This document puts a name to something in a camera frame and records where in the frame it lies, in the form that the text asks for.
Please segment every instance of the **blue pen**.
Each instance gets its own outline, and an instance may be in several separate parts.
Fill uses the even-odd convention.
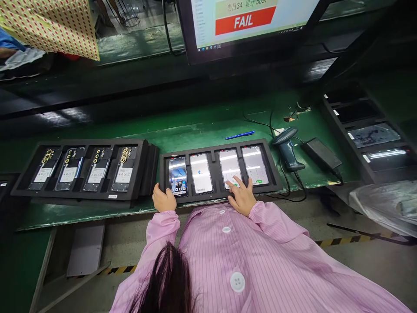
[[[226,140],[233,139],[233,138],[237,138],[237,137],[250,136],[250,135],[253,135],[254,133],[255,133],[255,131],[253,130],[251,132],[247,132],[247,133],[243,133],[243,134],[239,134],[239,135],[234,135],[234,136],[231,136],[231,137],[227,137]]]

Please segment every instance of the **woman's left hand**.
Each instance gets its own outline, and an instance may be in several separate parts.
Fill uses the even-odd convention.
[[[175,211],[177,208],[177,200],[172,194],[171,189],[167,188],[166,193],[159,189],[159,183],[153,188],[153,205],[158,212]]]

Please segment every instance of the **taskbar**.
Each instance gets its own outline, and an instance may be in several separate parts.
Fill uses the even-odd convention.
[[[284,30],[277,30],[277,31],[273,31],[273,32],[270,32],[270,33],[266,33],[265,35],[293,33],[293,32],[302,30],[304,26],[305,25],[296,26],[296,27],[292,27],[292,28],[287,28],[287,29],[284,29]],[[257,36],[252,36],[252,37],[246,37],[245,39],[256,39],[256,37],[258,37],[258,35]],[[213,50],[213,49],[220,49],[221,47],[232,46],[232,45],[235,44],[234,41],[235,40],[224,42],[224,43],[211,44],[209,46],[197,48],[197,51],[198,52],[203,52],[203,51],[208,51],[208,50]]]

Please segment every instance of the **black tray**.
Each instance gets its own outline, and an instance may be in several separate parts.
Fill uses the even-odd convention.
[[[126,192],[111,191],[114,176],[117,172],[122,147],[137,147],[136,157],[133,164],[133,170]],[[45,154],[46,148],[56,147],[62,150],[58,165],[54,172],[48,177],[41,190],[28,190],[28,186],[36,174],[39,162]],[[79,177],[76,178],[66,191],[54,191],[55,184],[60,174],[60,168],[64,162],[65,152],[72,147],[85,147],[82,152],[84,161],[81,167]],[[101,179],[97,192],[83,191],[84,183],[89,174],[90,166],[99,147],[109,147],[112,149],[111,160],[107,174]],[[146,140],[139,139],[103,139],[103,140],[62,140],[59,142],[40,142],[36,147],[30,161],[24,171],[19,176],[13,190],[14,196],[30,196],[41,198],[39,202],[59,203],[59,204],[79,204],[81,200],[88,203],[91,200],[107,200],[120,202],[137,199],[139,195],[150,195],[152,186],[155,183],[158,148],[149,144]]]
[[[187,203],[187,202],[197,202],[204,200],[213,200],[227,198],[230,195],[229,190],[224,188],[222,170],[220,168],[218,152],[225,149],[235,149],[238,155],[238,163],[242,174],[242,179],[245,184],[248,183],[248,175],[246,173],[245,163],[242,156],[243,147],[259,146],[261,148],[261,154],[265,163],[265,168],[267,170],[267,176],[269,183],[268,185],[262,186],[253,186],[253,193],[266,193],[271,191],[281,191],[283,190],[283,185],[280,180],[277,168],[274,164],[274,160],[269,150],[268,143],[265,139],[260,140],[250,140],[243,141],[240,143],[231,143],[221,146],[192,149],[185,151],[176,151],[162,154],[159,159],[159,183],[162,191],[165,191],[167,188],[170,188],[169,183],[169,159],[172,157],[185,157],[185,164],[187,166],[187,181],[188,181],[188,196],[187,197],[177,197],[177,203]],[[194,184],[191,174],[190,166],[190,155],[206,153],[208,166],[210,169],[210,175],[213,183],[213,192],[199,194],[197,195],[194,190]]]

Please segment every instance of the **hand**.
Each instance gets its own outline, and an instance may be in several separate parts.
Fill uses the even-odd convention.
[[[158,212],[165,211],[175,211],[177,208],[177,200],[172,194],[171,189],[166,189],[166,194],[159,189],[159,183],[156,183],[155,188],[153,188],[153,205]]]
[[[249,214],[253,208],[253,206],[256,204],[256,199],[253,196],[252,188],[252,178],[249,178],[248,187],[246,188],[245,184],[237,177],[233,176],[233,178],[238,182],[240,188],[233,185],[228,180],[226,181],[226,184],[230,186],[230,192],[235,194],[235,199],[233,199],[232,196],[228,196],[227,199],[229,200],[229,203],[232,205],[232,207],[235,208],[236,211],[238,211],[240,214],[245,215],[246,217],[249,217]]]

